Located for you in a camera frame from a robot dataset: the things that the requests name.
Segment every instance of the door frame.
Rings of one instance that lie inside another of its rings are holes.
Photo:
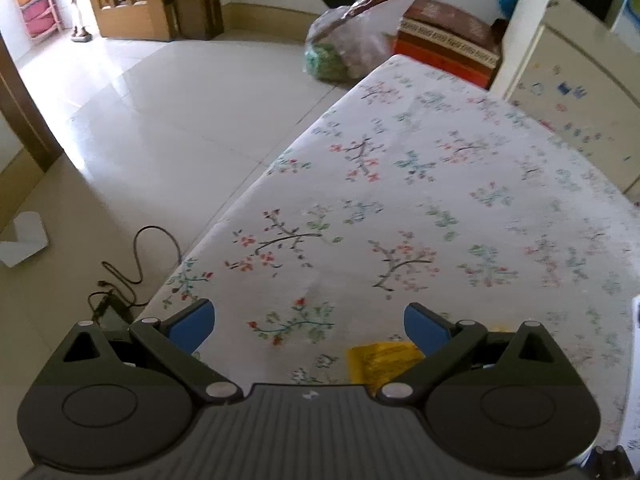
[[[24,85],[1,34],[0,113],[42,171],[64,153]]]

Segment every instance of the silver screw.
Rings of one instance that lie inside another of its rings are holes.
[[[414,389],[406,383],[387,383],[382,386],[382,394],[387,399],[406,399]]]
[[[206,387],[205,392],[209,397],[215,397],[217,399],[226,399],[235,395],[238,391],[238,387],[227,381],[218,381],[217,383],[211,383]]]

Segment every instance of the mop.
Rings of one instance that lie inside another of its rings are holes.
[[[78,7],[78,0],[71,0],[71,12],[74,20],[74,30],[71,33],[71,41],[77,43],[87,43],[92,40],[92,35],[84,27],[82,22],[82,13]]]

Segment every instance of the circular disc cover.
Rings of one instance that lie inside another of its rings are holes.
[[[484,470],[525,474],[567,467],[590,449],[600,412],[586,387],[497,386],[495,372],[454,376],[428,397],[425,416],[445,451]]]
[[[34,459],[67,470],[114,470],[160,453],[181,436],[192,407],[177,381],[125,365],[117,376],[118,384],[32,386],[18,410],[18,428]]]

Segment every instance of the floral pattern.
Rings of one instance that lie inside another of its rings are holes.
[[[346,351],[406,338],[412,301],[490,329],[537,319],[596,397],[610,447],[640,330],[636,269],[640,212],[583,155],[483,90],[394,56],[270,166],[144,315],[209,298],[216,327],[200,358],[245,389],[348,382]],[[623,444],[640,456],[634,395]]]

